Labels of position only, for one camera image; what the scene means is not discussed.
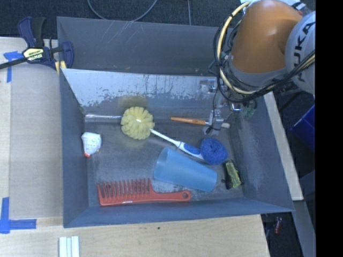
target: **floor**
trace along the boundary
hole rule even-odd
[[[107,19],[134,20],[140,17],[155,0],[90,0],[98,15]],[[301,0],[316,10],[316,0]],[[185,24],[218,27],[240,4],[240,0],[158,0],[154,8],[141,19],[143,22]],[[46,17],[43,38],[57,38],[57,16],[98,18],[87,0],[0,0],[2,21],[0,36],[19,36],[17,24],[26,16]],[[299,177],[315,169],[315,155],[292,132],[291,127],[313,106],[311,94],[301,93],[287,104],[292,94],[276,95],[280,116],[293,154]],[[314,229],[316,226],[315,197],[308,202]],[[279,234],[274,233],[276,217],[282,218]],[[262,215],[272,257],[301,257],[301,248],[294,231],[291,214]]]

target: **blue plastic cup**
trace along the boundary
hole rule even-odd
[[[206,192],[213,190],[217,177],[214,170],[167,147],[161,151],[154,170],[156,180]]]

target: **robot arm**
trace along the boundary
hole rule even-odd
[[[224,50],[230,21],[245,7]],[[224,97],[242,103],[290,81],[314,94],[315,23],[315,12],[303,16],[278,0],[246,2],[238,7],[214,39],[218,87]]]

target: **blue box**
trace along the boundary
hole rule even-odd
[[[315,105],[290,129],[313,153],[315,153]]]

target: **bin floor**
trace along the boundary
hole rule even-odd
[[[203,129],[204,127],[200,125],[155,124],[155,130],[160,133],[196,147],[198,147],[201,141],[206,137]],[[121,131],[119,121],[113,121],[112,123],[86,123],[86,131],[99,133],[102,137],[102,146],[100,150],[87,160],[89,206],[99,205],[98,193],[96,190],[97,182],[143,178],[150,178],[153,189],[157,192],[172,192],[187,188],[192,193],[191,201],[243,197],[243,185],[229,190],[226,189],[225,183],[222,181],[224,179],[224,171],[221,165],[209,165],[201,160],[197,161],[215,170],[218,174],[217,184],[212,192],[193,190],[188,187],[155,180],[153,178],[154,167],[158,156],[164,147],[170,147],[173,150],[180,151],[186,156],[188,156],[188,154],[178,150],[172,143],[165,141],[154,134],[150,134],[145,140],[129,138]],[[221,130],[215,138],[226,146],[228,159],[233,159],[227,130]]]

